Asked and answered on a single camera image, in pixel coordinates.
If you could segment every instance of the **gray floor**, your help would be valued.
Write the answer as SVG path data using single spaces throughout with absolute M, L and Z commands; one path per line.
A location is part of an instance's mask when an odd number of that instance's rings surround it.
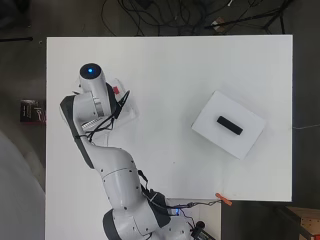
M 164 1 L 157 1 L 164 18 L 170 16 Z M 212 9 L 224 3 L 214 2 Z M 269 11 L 282 0 L 265 0 L 250 10 L 247 16 Z M 45 127 L 22 126 L 19 123 L 21 99 L 45 99 L 46 97 L 46 37 L 48 36 L 111 36 L 103 26 L 100 11 L 103 1 L 87 0 L 34 0 L 30 10 L 31 27 L 17 26 L 0 30 L 0 38 L 31 35 L 33 42 L 0 43 L 0 110 L 21 128 L 43 165 L 45 165 Z M 222 16 L 233 20 L 247 8 L 246 0 L 234 0 L 232 7 L 212 16 L 207 21 Z M 320 123 L 320 1 L 296 0 L 285 13 L 287 33 L 294 35 L 294 126 Z M 109 0 L 105 7 L 105 19 L 118 36 L 135 36 L 136 26 L 117 1 Z M 196 14 L 191 21 L 196 21 Z M 266 20 L 255 21 L 263 24 Z M 270 28 L 280 34 L 279 22 Z M 155 27 L 142 25 L 146 36 L 156 36 Z M 213 31 L 198 31 L 200 35 L 212 35 Z M 266 34 L 264 31 L 235 26 L 229 35 Z M 174 29 L 162 28 L 161 35 L 174 36 Z M 295 130 L 293 141 L 293 203 L 291 205 L 320 208 L 320 128 Z M 297 239 L 298 234 L 264 206 L 250 202 L 236 202 L 232 208 L 223 207 L 223 239 Z

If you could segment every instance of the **orange clip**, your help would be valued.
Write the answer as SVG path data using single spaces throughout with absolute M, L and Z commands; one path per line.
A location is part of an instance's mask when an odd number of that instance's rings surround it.
M 216 193 L 216 197 L 219 198 L 221 201 L 223 201 L 225 204 L 231 206 L 232 202 L 229 199 L 226 199 L 225 197 L 221 196 L 220 193 Z

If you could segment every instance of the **white box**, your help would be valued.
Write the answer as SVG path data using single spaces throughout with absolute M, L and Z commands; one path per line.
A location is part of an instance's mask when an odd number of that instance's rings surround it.
M 217 122 L 222 116 L 243 129 L 240 135 Z M 264 129 L 266 121 L 239 103 L 215 91 L 192 129 L 233 156 L 244 159 Z

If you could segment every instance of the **white table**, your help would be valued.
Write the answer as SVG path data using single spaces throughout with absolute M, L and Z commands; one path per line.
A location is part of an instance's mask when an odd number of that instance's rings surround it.
M 291 36 L 49 38 L 47 240 L 106 239 L 101 220 L 110 205 L 101 179 L 59 113 L 89 62 L 131 90 L 139 117 L 112 132 L 109 145 L 133 156 L 150 187 L 169 198 L 214 199 L 220 192 L 237 200 L 291 200 Z M 218 89 L 267 120 L 244 160 L 191 130 Z M 219 239 L 220 205 L 211 214 L 195 211 Z

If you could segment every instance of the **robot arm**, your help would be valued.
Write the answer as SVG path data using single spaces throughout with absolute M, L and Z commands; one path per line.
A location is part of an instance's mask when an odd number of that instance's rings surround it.
M 90 168 L 101 176 L 112 206 L 103 219 L 109 240 L 190 239 L 190 229 L 184 218 L 171 216 L 165 198 L 160 193 L 150 195 L 141 186 L 138 170 L 129 153 L 120 148 L 93 145 L 82 129 L 86 122 L 98 117 L 119 115 L 119 105 L 113 89 L 105 83 L 101 68 L 84 65 L 80 70 L 83 94 L 67 96 L 60 104 L 74 140 Z

